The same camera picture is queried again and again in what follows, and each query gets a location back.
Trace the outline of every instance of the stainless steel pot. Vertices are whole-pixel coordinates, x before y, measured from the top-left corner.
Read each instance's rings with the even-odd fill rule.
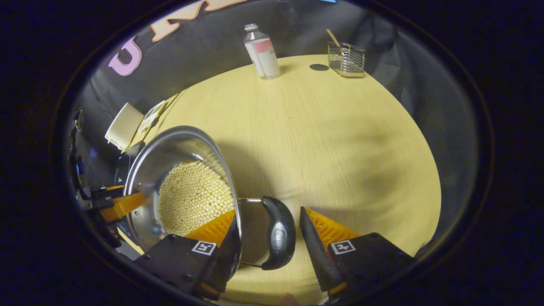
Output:
[[[261,199],[240,199],[227,163],[219,148],[203,131],[192,126],[170,128],[151,140],[136,157],[125,184],[124,195],[141,191],[147,204],[128,215],[129,227],[141,248],[146,251],[163,239],[168,232],[158,212],[160,185],[170,171],[182,162],[201,161],[218,173],[230,186],[236,209],[239,245],[234,255],[230,277],[234,274],[242,257],[243,216],[239,203],[261,203],[268,211],[269,257],[261,265],[263,270],[273,270],[286,265],[295,248],[295,224],[293,216],[284,203],[271,197]]]

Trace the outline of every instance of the light wood tabletop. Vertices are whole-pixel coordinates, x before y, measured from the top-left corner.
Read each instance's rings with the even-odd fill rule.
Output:
[[[327,55],[278,59],[281,76],[263,81],[253,65],[214,76],[168,99],[146,138],[178,125],[204,130],[218,144],[239,197],[269,195],[291,210],[293,258],[263,271],[240,266],[221,295],[277,304],[287,292],[302,305],[321,293],[298,227],[300,206],[348,227],[378,232],[414,256],[433,236],[441,191],[433,156],[402,105],[372,76],[348,79],[316,71]],[[268,257],[268,215],[241,204],[243,261]]]

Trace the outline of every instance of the wire basket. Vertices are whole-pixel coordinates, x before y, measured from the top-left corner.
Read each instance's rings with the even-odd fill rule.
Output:
[[[329,44],[329,67],[343,77],[364,76],[364,50],[356,46],[334,42]]]

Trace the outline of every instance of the bottle cap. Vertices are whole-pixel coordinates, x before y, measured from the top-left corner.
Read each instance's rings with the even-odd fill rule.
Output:
[[[255,23],[250,23],[249,25],[244,26],[244,30],[256,30],[259,27]]]

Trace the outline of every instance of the pot handle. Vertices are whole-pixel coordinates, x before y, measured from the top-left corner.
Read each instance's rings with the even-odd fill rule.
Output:
[[[286,265],[295,252],[295,221],[287,206],[272,197],[262,199],[240,199],[246,202],[261,202],[268,212],[268,259],[261,265],[242,264],[260,267],[263,270],[275,270]]]

